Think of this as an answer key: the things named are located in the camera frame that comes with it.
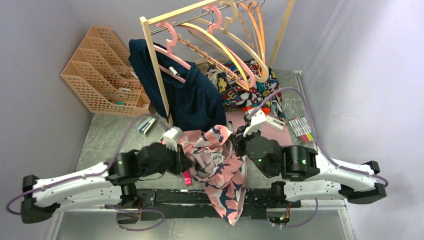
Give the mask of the pink patterned shorts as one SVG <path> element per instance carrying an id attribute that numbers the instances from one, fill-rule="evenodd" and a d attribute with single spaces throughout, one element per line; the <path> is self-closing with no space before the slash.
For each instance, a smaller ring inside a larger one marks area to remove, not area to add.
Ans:
<path id="1" fill-rule="evenodd" d="M 194 163 L 192 179 L 203 185 L 218 215 L 234 226 L 244 209 L 248 165 L 244 156 L 236 155 L 231 134 L 226 126 L 215 125 L 206 132 L 186 131 L 178 143 Z"/>

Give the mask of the yellow hanger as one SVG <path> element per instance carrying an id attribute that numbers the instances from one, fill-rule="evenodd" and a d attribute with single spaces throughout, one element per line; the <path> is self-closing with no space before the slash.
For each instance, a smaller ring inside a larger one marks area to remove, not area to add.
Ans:
<path id="1" fill-rule="evenodd" d="M 225 55 L 229 57 L 229 59 L 236 66 L 237 70 L 239 70 L 239 73 L 241 74 L 242 78 L 238 77 L 235 73 L 229 73 L 228 75 L 231 75 L 236 80 L 237 84 L 241 86 L 242 88 L 244 88 L 245 90 L 248 91 L 250 89 L 249 81 L 248 81 L 248 77 L 246 76 L 246 73 L 249 75 L 251 80 L 254 79 L 254 75 L 252 71 L 247 67 L 247 65 L 232 50 L 230 50 L 226 45 L 224 45 L 211 33 L 207 32 L 206 30 L 202 29 L 201 27 L 197 25 L 194 25 L 192 23 L 182 23 L 180 27 L 199 32 L 201 35 L 209 38 L 221 50 L 223 50 Z"/>

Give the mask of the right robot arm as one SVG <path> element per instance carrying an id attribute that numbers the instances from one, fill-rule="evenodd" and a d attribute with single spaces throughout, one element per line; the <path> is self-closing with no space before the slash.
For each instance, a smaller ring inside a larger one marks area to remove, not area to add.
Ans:
<path id="1" fill-rule="evenodd" d="M 260 132 L 230 135 L 237 156 L 246 156 L 266 178 L 281 177 L 271 185 L 270 202 L 275 207 L 305 199 L 345 199 L 367 205 L 387 197 L 378 181 L 376 161 L 351 164 L 302 145 L 280 145 Z"/>

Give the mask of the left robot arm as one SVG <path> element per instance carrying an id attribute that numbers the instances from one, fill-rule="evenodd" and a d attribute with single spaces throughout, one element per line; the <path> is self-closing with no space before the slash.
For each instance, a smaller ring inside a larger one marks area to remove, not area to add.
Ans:
<path id="1" fill-rule="evenodd" d="M 155 142 L 67 175 L 45 179 L 27 175 L 22 180 L 21 220 L 40 223 L 54 213 L 95 205 L 132 208 L 139 200 L 139 179 L 166 172 L 178 176 L 192 166 L 181 145 L 173 150 Z"/>

